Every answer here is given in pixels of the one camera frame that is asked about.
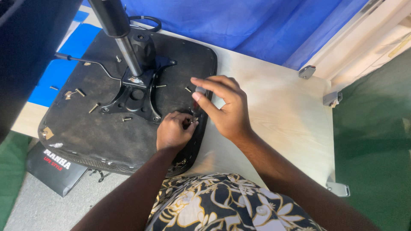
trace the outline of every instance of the hand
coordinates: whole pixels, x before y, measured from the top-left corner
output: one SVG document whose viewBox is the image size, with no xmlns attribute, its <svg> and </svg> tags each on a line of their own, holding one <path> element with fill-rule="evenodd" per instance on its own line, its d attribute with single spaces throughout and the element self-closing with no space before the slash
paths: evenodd
<svg viewBox="0 0 411 231">
<path fill-rule="evenodd" d="M 247 95 L 235 81 L 227 76 L 211 76 L 206 79 L 192 77 L 191 82 L 214 92 L 226 103 L 220 110 L 203 94 L 195 92 L 192 97 L 215 123 L 218 131 L 235 143 L 253 133 L 248 117 Z"/>
<path fill-rule="evenodd" d="M 199 124 L 196 121 L 184 130 L 183 123 L 187 119 L 193 119 L 193 116 L 178 111 L 166 115 L 157 129 L 157 150 L 175 148 L 177 151 L 181 151 L 191 139 L 194 130 Z"/>
</svg>

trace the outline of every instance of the black and white floral fabric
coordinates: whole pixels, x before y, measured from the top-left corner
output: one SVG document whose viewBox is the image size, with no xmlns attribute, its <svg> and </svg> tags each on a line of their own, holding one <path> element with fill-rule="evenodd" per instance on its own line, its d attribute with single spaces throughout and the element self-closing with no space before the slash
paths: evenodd
<svg viewBox="0 0 411 231">
<path fill-rule="evenodd" d="M 322 231 L 285 195 L 238 174 L 166 179 L 146 230 Z"/>
</svg>

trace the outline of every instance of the person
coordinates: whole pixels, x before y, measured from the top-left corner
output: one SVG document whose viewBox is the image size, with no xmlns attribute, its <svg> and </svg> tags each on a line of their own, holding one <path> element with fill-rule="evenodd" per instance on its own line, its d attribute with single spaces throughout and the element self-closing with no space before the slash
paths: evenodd
<svg viewBox="0 0 411 231">
<path fill-rule="evenodd" d="M 191 82 L 225 101 L 218 109 L 199 92 L 194 100 L 218 131 L 248 158 L 269 190 L 238 174 L 166 179 L 198 124 L 172 112 L 157 130 L 157 152 L 98 202 L 72 230 L 379 230 L 265 143 L 251 128 L 247 96 L 233 78 Z"/>
</svg>

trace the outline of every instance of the green floor mat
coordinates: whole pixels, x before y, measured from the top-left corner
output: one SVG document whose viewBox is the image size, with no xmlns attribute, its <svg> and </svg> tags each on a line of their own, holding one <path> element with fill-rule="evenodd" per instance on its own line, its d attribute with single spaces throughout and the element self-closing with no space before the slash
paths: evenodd
<svg viewBox="0 0 411 231">
<path fill-rule="evenodd" d="M 333 109 L 335 175 L 383 230 L 411 218 L 411 50 L 342 90 Z"/>
<path fill-rule="evenodd" d="M 0 145 L 0 230 L 6 225 L 24 179 L 29 139 L 11 131 Z"/>
</svg>

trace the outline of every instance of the gray carpet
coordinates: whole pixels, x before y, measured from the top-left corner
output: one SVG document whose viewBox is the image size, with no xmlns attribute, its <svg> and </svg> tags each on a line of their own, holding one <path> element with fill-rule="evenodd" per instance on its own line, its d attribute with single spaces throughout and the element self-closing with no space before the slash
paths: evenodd
<svg viewBox="0 0 411 231">
<path fill-rule="evenodd" d="M 26 173 L 4 231 L 70 230 L 91 206 L 129 177 L 112 173 L 98 183 L 100 175 L 89 176 L 90 173 L 83 176 L 64 198 Z"/>
</svg>

